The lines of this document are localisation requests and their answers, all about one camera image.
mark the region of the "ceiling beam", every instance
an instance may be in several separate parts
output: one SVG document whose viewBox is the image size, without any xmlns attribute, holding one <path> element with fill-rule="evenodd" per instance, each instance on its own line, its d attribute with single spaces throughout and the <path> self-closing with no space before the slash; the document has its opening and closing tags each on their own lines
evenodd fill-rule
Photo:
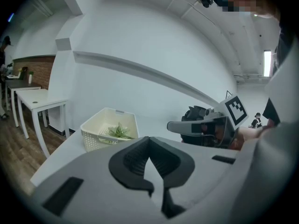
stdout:
<svg viewBox="0 0 299 224">
<path fill-rule="evenodd" d="M 262 66 L 260 65 L 261 57 L 262 57 L 261 46 L 260 46 L 260 42 L 252 18 L 251 16 L 248 17 L 240 16 L 240 22 L 244 28 L 244 31 L 248 39 L 250 53 L 252 54 L 255 60 L 256 72 L 257 74 L 261 74 L 262 72 Z"/>
<path fill-rule="evenodd" d="M 47 7 L 42 0 L 28 0 L 41 14 L 51 17 L 53 12 Z"/>
<path fill-rule="evenodd" d="M 170 4 L 168 5 L 168 7 L 167 7 L 167 11 L 168 11 L 168 9 L 171 7 L 171 5 L 173 4 L 173 2 L 174 2 L 174 0 L 171 0 L 171 2 L 170 2 Z"/>
</svg>

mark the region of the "white wall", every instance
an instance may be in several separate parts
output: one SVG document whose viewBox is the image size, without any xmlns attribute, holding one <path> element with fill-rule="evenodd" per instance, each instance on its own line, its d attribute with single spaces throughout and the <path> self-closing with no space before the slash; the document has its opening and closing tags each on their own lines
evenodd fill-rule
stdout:
<svg viewBox="0 0 299 224">
<path fill-rule="evenodd" d="M 108 0 L 76 51 L 114 56 L 173 76 L 221 102 L 236 83 L 215 47 L 187 22 L 149 4 Z"/>
<path fill-rule="evenodd" d="M 63 9 L 53 16 L 32 24 L 23 31 L 13 59 L 28 56 L 56 55 L 55 38 L 71 12 Z"/>
<path fill-rule="evenodd" d="M 75 63 L 74 55 L 71 50 L 58 51 L 50 76 L 49 96 L 70 98 L 76 83 L 81 83 L 80 76 L 75 80 L 77 69 L 78 64 Z M 59 107 L 49 109 L 48 115 L 50 125 L 59 131 L 63 131 L 64 123 L 63 119 L 61 119 Z"/>
<path fill-rule="evenodd" d="M 255 84 L 243 84 L 238 85 L 238 97 L 244 104 L 249 118 L 242 124 L 243 127 L 251 125 L 256 113 L 261 113 L 261 121 L 263 125 L 266 125 L 268 119 L 263 116 L 268 96 L 264 91 L 264 85 Z"/>
<path fill-rule="evenodd" d="M 94 65 L 78 64 L 69 100 L 69 118 L 76 130 L 104 107 L 153 119 L 179 121 L 188 106 L 207 104 L 152 81 Z"/>
</svg>

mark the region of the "white ceiling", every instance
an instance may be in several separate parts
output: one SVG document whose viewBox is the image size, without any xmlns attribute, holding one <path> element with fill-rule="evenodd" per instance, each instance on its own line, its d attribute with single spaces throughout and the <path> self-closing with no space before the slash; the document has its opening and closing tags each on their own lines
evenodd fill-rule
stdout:
<svg viewBox="0 0 299 224">
<path fill-rule="evenodd" d="M 41 0 L 52 13 L 67 7 L 64 0 Z M 32 23 L 45 19 L 46 16 L 38 11 L 30 2 L 27 0 L 19 7 L 15 13 L 12 23 L 18 24 L 21 28 L 27 28 Z"/>
<path fill-rule="evenodd" d="M 142 0 L 166 9 L 171 0 Z M 169 12 L 181 17 L 196 0 L 174 0 Z M 263 51 L 274 52 L 279 25 L 274 19 L 255 17 L 250 13 L 223 12 L 215 3 L 205 8 L 196 5 L 183 19 L 203 33 L 224 57 L 239 82 L 266 83 L 263 74 Z"/>
</svg>

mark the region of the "white desk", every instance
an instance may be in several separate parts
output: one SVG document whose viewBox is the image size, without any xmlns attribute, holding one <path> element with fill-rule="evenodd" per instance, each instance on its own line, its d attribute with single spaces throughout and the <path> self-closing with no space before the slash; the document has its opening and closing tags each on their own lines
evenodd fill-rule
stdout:
<svg viewBox="0 0 299 224">
<path fill-rule="evenodd" d="M 20 76 L 6 76 L 8 79 L 19 79 Z"/>
<path fill-rule="evenodd" d="M 181 141 L 180 135 L 166 129 L 167 120 L 157 120 L 145 116 L 136 115 L 139 136 L 156 136 L 170 140 Z M 37 187 L 46 178 L 59 169 L 73 161 L 75 158 L 85 154 L 81 130 L 78 129 L 69 139 L 61 144 L 54 153 L 42 164 L 32 176 L 30 181 Z"/>
<path fill-rule="evenodd" d="M 22 91 L 22 90 L 41 89 L 41 85 L 35 84 L 35 83 L 28 84 L 28 82 L 24 81 L 24 80 L 6 80 L 5 81 L 5 100 L 6 100 L 6 109 L 7 110 L 9 110 L 8 93 L 7 93 L 8 88 L 11 91 L 11 106 L 13 109 L 14 123 L 15 123 L 16 127 L 19 127 L 17 114 L 15 111 L 14 92 Z"/>
<path fill-rule="evenodd" d="M 41 145 L 41 148 L 43 150 L 43 153 L 48 158 L 50 156 L 48 149 L 46 147 L 45 141 L 43 140 L 43 135 L 41 131 L 41 127 L 39 126 L 38 121 L 38 112 L 43 112 L 43 122 L 45 127 L 47 127 L 47 121 L 46 121 L 46 114 L 45 110 L 51 109 L 54 107 L 60 107 L 60 115 L 64 119 L 64 128 L 65 128 L 65 136 L 66 138 L 69 138 L 70 132 L 69 127 L 67 125 L 66 120 L 66 112 L 65 112 L 65 105 L 67 102 L 67 99 L 62 97 L 49 97 L 48 91 L 45 89 L 42 90 L 24 90 L 24 91 L 17 91 L 18 95 L 18 107 L 19 107 L 19 114 L 20 114 L 20 120 L 23 128 L 23 132 L 25 134 L 26 139 L 29 138 L 27 129 L 24 122 L 23 112 L 22 112 L 22 106 L 21 102 L 24 103 L 25 106 L 28 107 L 28 109 L 32 112 L 32 119 L 34 128 L 36 130 L 36 135 L 38 138 L 38 141 Z"/>
</svg>

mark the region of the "fluorescent light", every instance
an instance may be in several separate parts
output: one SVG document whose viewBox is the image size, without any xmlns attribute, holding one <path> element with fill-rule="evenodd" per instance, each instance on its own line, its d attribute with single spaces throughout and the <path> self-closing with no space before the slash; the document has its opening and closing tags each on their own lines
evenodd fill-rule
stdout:
<svg viewBox="0 0 299 224">
<path fill-rule="evenodd" d="M 9 17 L 9 19 L 8 19 L 8 22 L 11 21 L 11 19 L 12 19 L 13 16 L 14 16 L 14 13 L 11 13 L 11 15 L 10 15 L 10 17 Z"/>
<path fill-rule="evenodd" d="M 263 53 L 264 60 L 263 60 L 263 76 L 269 77 L 270 76 L 270 68 L 271 68 L 271 51 L 266 50 Z"/>
</svg>

